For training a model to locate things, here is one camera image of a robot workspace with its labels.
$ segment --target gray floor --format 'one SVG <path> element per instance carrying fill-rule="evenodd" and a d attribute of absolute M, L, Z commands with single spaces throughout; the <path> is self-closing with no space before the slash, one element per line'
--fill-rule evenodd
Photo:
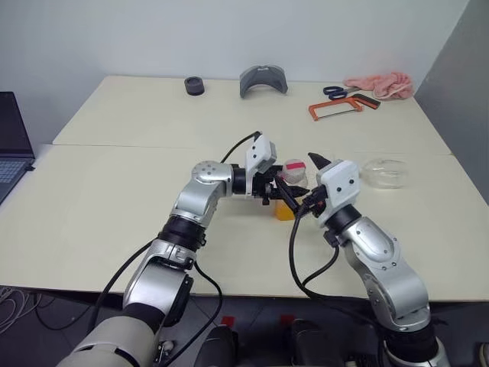
<path fill-rule="evenodd" d="M 216 301 L 214 297 L 192 298 L 180 323 L 165 329 L 161 339 L 176 340 L 176 347 L 181 346 L 208 320 Z M 83 304 L 58 299 L 40 310 L 40 313 L 46 322 L 59 326 L 84 308 Z M 115 314 L 116 311 L 103 310 L 102 318 Z M 284 326 L 280 323 L 281 315 L 294 315 L 317 322 L 330 330 L 344 349 L 375 352 L 377 341 L 369 326 L 356 325 L 348 317 L 325 309 L 311 300 L 226 298 L 216 322 L 219 323 L 222 316 L 235 317 L 233 329 L 239 332 L 240 337 L 240 365 L 283 365 L 289 363 L 289 357 L 283 347 Z M 447 310 L 438 313 L 437 317 L 448 324 L 440 323 L 436 328 L 448 350 L 452 365 L 478 365 L 476 345 L 489 341 L 489 304 Z M 88 319 L 87 314 L 67 330 L 49 331 L 39 324 L 34 313 L 30 313 L 0 335 L 0 366 L 56 365 L 83 338 Z M 207 333 L 182 354 L 173 366 L 193 365 Z"/>

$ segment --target blue scissor handle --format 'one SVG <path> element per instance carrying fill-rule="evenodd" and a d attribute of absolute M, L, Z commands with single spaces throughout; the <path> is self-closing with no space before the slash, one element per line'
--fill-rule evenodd
<path fill-rule="evenodd" d="M 322 92 L 329 97 L 332 101 L 335 99 L 345 98 L 348 92 L 340 86 L 325 86 Z"/>

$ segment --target laptop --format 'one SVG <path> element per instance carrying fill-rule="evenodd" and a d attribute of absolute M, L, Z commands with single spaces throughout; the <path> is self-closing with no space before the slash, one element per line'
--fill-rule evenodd
<path fill-rule="evenodd" d="M 0 203 L 25 172 L 34 168 L 34 152 L 13 92 L 0 92 Z"/>

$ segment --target gray wall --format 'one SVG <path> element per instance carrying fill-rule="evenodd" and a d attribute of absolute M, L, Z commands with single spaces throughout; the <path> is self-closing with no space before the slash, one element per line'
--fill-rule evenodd
<path fill-rule="evenodd" d="M 49 143 L 107 74 L 289 80 L 402 70 L 419 85 L 468 0 L 0 0 L 0 90 Z"/>
<path fill-rule="evenodd" d="M 489 203 L 488 16 L 489 0 L 468 3 L 416 99 Z"/>

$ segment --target white table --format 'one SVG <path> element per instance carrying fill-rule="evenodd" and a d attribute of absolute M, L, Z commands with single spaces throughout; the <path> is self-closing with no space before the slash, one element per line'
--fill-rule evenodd
<path fill-rule="evenodd" d="M 301 150 L 288 147 L 283 155 L 305 158 Z M 361 163 L 377 157 L 312 150 Z M 0 282 L 100 291 L 160 230 L 193 164 L 220 155 L 214 148 L 50 147 L 0 210 Z M 433 300 L 488 300 L 487 206 L 458 162 L 436 154 L 382 157 L 407 162 L 410 184 L 401 190 L 364 185 L 357 208 L 396 234 Z M 207 231 L 208 243 L 198 252 L 199 263 L 225 294 L 301 296 L 287 262 L 291 225 L 277 221 L 272 207 L 259 200 L 224 199 Z M 300 274 L 322 266 L 331 253 L 313 219 L 304 220 L 296 243 Z M 124 290 L 137 263 L 114 291 Z M 214 293 L 200 276 L 194 278 L 193 292 Z M 364 296 L 343 256 L 311 287 Z"/>
<path fill-rule="evenodd" d="M 261 130 L 277 144 L 279 161 L 308 161 L 306 153 L 314 151 L 360 163 L 407 162 L 408 187 L 364 185 L 357 208 L 396 234 L 433 300 L 489 299 L 489 210 L 414 99 L 314 122 L 307 106 L 325 100 L 327 83 L 290 83 L 286 96 L 259 87 L 245 99 L 236 81 L 205 85 L 204 95 L 191 97 L 180 79 L 105 78 L 0 207 L 0 284 L 100 291 L 160 230 L 193 165 L 219 160 L 237 140 Z M 243 164 L 245 149 L 229 162 Z M 291 225 L 259 200 L 222 200 L 199 263 L 225 294 L 302 296 L 287 262 Z M 331 252 L 313 220 L 304 220 L 299 273 L 324 265 Z M 137 263 L 114 291 L 124 290 Z M 214 292 L 194 278 L 193 292 Z M 342 256 L 311 287 L 364 296 Z"/>

